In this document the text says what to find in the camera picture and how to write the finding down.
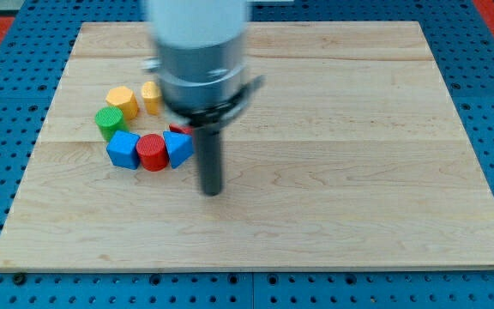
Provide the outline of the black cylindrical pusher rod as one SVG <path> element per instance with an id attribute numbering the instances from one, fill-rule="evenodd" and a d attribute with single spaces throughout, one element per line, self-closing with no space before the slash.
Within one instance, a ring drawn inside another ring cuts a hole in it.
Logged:
<path id="1" fill-rule="evenodd" d="M 206 196 L 216 196 L 223 188 L 220 131 L 207 126 L 196 127 L 193 140 L 201 191 Z"/>

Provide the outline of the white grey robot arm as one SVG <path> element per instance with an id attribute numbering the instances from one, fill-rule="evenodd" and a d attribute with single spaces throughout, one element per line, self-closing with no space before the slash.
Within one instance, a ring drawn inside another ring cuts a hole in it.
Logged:
<path id="1" fill-rule="evenodd" d="M 166 112 L 192 128 L 200 189 L 223 189 L 221 132 L 249 106 L 263 76 L 249 79 L 244 57 L 245 0 L 146 0 L 143 13 L 156 56 L 148 66 Z"/>

